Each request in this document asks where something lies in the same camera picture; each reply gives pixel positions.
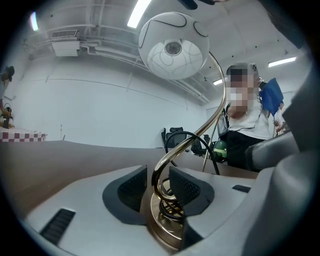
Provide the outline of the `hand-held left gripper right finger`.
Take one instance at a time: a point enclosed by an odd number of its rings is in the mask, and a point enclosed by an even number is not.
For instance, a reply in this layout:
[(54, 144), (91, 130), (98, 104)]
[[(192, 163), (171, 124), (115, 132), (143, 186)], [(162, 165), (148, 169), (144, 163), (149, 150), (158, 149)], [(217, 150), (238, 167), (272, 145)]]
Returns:
[(247, 202), (258, 178), (171, 167), (169, 181), (184, 213), (175, 256), (242, 256), (255, 215)]

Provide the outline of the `gold lamp with white shade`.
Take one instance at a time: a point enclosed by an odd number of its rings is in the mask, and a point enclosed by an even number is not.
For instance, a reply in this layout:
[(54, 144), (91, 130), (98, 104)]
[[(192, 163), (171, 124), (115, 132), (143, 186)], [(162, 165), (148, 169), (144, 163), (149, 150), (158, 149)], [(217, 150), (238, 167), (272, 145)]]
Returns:
[[(152, 17), (141, 29), (139, 55), (154, 75), (177, 81), (198, 73), (212, 58), (210, 40), (200, 22), (180, 12), (165, 12)], [(180, 170), (174, 159), (202, 135), (220, 117), (223, 106), (195, 132), (167, 150), (152, 173), (153, 194), (150, 211), (154, 232), (176, 250), (193, 245), (202, 237), (193, 231), (187, 218), (200, 215), (213, 202), (215, 191), (205, 181)]]

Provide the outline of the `red white checkered table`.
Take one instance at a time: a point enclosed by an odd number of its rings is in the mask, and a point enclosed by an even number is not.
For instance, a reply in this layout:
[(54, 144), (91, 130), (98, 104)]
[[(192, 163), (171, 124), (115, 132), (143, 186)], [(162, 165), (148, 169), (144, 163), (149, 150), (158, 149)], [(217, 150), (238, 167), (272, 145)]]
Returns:
[(43, 142), (47, 134), (39, 131), (0, 127), (0, 143), (8, 142)]

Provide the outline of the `black office chair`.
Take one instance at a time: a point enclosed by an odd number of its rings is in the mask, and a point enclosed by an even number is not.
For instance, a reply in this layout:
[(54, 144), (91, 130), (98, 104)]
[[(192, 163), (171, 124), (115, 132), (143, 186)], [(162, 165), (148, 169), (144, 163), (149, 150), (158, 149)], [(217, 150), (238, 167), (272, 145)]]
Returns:
[(207, 148), (199, 139), (196, 138), (191, 145), (191, 151), (196, 156), (204, 157), (207, 152)]
[(183, 127), (170, 127), (168, 130), (166, 128), (163, 129), (161, 132), (161, 138), (163, 141), (163, 144), (165, 145), (167, 143), (168, 149), (173, 149), (177, 145), (179, 145), (181, 142), (183, 142), (187, 135), (184, 133), (176, 134), (175, 136), (168, 139), (173, 133), (183, 131)]

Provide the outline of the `white ceiling air conditioner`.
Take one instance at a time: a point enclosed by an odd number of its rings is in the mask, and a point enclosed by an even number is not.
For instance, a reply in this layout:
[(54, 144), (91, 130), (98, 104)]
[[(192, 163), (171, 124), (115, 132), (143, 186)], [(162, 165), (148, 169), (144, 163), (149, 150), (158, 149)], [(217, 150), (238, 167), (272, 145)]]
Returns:
[(77, 57), (80, 50), (80, 31), (77, 29), (54, 31), (51, 45), (57, 57)]

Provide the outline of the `wicker basket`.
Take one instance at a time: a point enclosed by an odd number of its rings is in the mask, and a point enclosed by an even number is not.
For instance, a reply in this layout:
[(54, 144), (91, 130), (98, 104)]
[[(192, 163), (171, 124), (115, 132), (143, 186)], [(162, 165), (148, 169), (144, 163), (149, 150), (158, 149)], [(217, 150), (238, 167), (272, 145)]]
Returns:
[(4, 110), (1, 112), (0, 115), (0, 127), (5, 129), (14, 128), (14, 119), (12, 116), (12, 108), (9, 103), (4, 105)]

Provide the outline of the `white ceiling pipe run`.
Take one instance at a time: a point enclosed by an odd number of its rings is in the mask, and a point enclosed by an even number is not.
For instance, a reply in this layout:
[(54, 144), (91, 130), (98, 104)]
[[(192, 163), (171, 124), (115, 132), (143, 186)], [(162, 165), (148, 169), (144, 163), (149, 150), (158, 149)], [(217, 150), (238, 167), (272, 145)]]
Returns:
[(201, 81), (200, 75), (190, 78), (165, 80), (151, 74), (138, 53), (138, 32), (123, 25), (83, 20), (43, 20), (38, 30), (30, 30), (23, 37), (23, 45), (31, 58), (40, 58), (54, 52), (54, 43), (78, 42), (78, 53), (118, 61), (131, 66), (132, 74), (146, 76), (164, 89), (186, 93), (201, 103), (213, 99), (214, 88)]

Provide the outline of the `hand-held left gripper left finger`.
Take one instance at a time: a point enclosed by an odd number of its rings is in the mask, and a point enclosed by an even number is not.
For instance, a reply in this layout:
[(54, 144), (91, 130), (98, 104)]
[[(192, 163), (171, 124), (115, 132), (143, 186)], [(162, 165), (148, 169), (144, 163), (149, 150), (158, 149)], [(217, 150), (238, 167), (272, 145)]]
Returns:
[(170, 256), (140, 213), (147, 167), (77, 180), (33, 209), (23, 223), (49, 256)]

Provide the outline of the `green round object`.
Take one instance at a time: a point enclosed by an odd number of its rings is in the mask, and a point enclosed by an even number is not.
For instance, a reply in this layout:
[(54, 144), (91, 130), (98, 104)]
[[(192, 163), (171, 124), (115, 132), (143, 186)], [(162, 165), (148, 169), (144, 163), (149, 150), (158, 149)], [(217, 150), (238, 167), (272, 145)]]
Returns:
[(216, 159), (226, 159), (227, 158), (227, 144), (223, 140), (218, 140), (214, 143), (213, 155)]

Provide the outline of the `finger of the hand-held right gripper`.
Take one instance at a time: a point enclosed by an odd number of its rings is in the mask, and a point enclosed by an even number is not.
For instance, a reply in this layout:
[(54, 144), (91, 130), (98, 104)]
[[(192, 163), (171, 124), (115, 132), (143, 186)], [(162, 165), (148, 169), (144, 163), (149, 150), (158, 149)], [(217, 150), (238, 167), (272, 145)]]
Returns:
[(292, 132), (283, 133), (249, 146), (245, 151), (246, 167), (249, 171), (260, 172), (275, 167), (284, 158), (299, 152)]

